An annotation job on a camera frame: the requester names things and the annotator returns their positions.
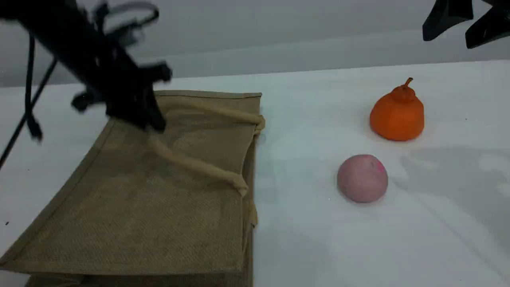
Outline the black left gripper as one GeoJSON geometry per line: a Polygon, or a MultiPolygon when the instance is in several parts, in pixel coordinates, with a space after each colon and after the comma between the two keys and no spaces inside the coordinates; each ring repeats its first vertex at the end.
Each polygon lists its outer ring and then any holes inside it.
{"type": "Polygon", "coordinates": [[[150,16],[142,21],[131,20],[105,31],[106,17],[94,17],[93,29],[100,36],[102,46],[92,57],[87,71],[80,73],[86,90],[73,98],[74,109],[84,112],[93,105],[104,104],[111,118],[141,130],[164,131],[166,120],[156,101],[153,84],[169,82],[173,71],[164,61],[139,66],[125,50],[135,43],[134,32],[156,19],[150,16]]]}

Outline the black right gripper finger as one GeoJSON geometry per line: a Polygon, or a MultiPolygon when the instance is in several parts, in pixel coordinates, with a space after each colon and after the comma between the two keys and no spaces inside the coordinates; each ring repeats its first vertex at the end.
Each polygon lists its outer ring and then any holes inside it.
{"type": "Polygon", "coordinates": [[[510,36],[510,8],[508,4],[493,5],[486,14],[472,24],[465,33],[466,47],[473,49],[510,36]]]}
{"type": "Polygon", "coordinates": [[[436,0],[422,24],[423,40],[432,41],[451,27],[470,20],[473,20],[471,0],[436,0]]]}

